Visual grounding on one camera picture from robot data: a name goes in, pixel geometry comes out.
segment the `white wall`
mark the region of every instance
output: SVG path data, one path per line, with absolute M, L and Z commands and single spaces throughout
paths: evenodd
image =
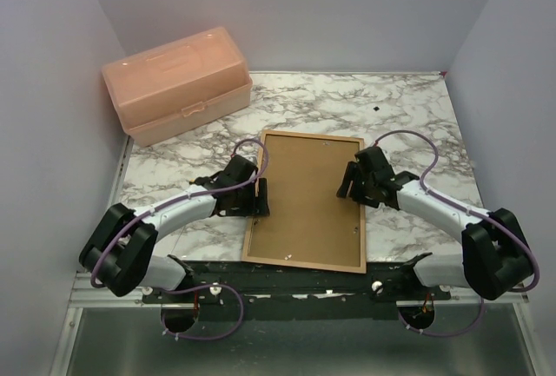
M 226 26 L 252 69 L 445 70 L 487 0 L 99 0 L 128 54 Z
M 489 0 L 447 86 L 486 205 L 518 215 L 539 259 L 533 317 L 556 369 L 556 0 Z
M 0 373 L 47 374 L 123 134 L 99 68 L 122 56 L 97 0 L 0 0 Z

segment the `marble table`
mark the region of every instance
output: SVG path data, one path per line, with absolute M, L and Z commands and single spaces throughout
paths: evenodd
M 134 146 L 121 201 L 134 207 L 181 192 L 189 179 L 222 169 L 234 142 L 259 136 L 263 129 L 362 137 L 367 145 L 390 130 L 413 129 L 434 139 L 440 150 L 440 161 L 428 183 L 480 206 L 441 76 L 256 73 L 252 77 L 248 108 L 155 146 Z M 396 172 L 407 169 L 420 174 L 432 160 L 427 144 L 411 136 L 390 136 L 381 146 Z M 256 155 L 256 148 L 246 146 L 242 152 Z M 246 223 L 242 218 L 197 221 L 160 241 L 155 254 L 238 261 Z M 425 251 L 451 254 L 459 250 L 447 234 L 420 218 L 391 208 L 367 208 L 368 261 L 404 261 Z

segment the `pink container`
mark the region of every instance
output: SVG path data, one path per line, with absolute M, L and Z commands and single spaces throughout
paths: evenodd
M 141 146 L 247 107 L 247 63 L 220 27 L 103 67 L 123 130 Z

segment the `box handle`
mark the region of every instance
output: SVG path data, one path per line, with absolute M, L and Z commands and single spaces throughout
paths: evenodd
M 205 104 L 197 104 L 195 106 L 187 107 L 185 109 L 182 109 L 182 117 L 187 117 L 189 115 L 193 115 L 194 113 L 200 113 L 205 109 L 207 109 L 207 106 Z

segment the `board with wooden border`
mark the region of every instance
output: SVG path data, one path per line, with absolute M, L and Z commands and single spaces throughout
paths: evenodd
M 365 208 L 336 197 L 363 139 L 264 130 L 261 140 L 270 216 L 248 220 L 242 261 L 364 274 Z

